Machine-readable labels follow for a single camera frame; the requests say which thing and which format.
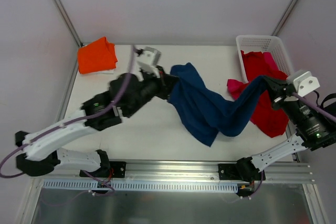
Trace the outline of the navy blue printed t-shirt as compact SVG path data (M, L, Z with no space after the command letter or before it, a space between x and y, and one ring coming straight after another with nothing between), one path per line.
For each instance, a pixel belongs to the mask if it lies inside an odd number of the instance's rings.
M187 131L210 147L218 133L238 136L250 121L260 96L267 90L264 76L253 80L237 100L229 101L208 89L191 64L174 65L170 74L179 78L168 102L173 105Z

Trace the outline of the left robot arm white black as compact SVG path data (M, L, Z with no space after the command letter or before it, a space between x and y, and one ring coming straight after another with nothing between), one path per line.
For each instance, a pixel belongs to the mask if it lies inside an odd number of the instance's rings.
M130 118L154 97L167 100L178 77L158 68L158 75L141 70L143 79L124 73L110 81L109 88L84 102L79 110L46 129L15 134L15 144L23 153L16 156L16 167L31 177L50 174L56 169L79 170L81 177L105 177L111 164L103 150L90 153L71 151L64 146L86 135L96 134Z

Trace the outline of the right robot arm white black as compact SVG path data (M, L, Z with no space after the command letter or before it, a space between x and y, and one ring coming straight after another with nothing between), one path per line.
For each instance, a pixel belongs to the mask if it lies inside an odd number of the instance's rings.
M317 150L335 143L335 116L305 99L319 88L311 72L296 73L286 80L263 77L274 109L282 109L296 127L284 142L250 157L239 159L227 175L251 183L262 180L262 172L283 157L305 150Z

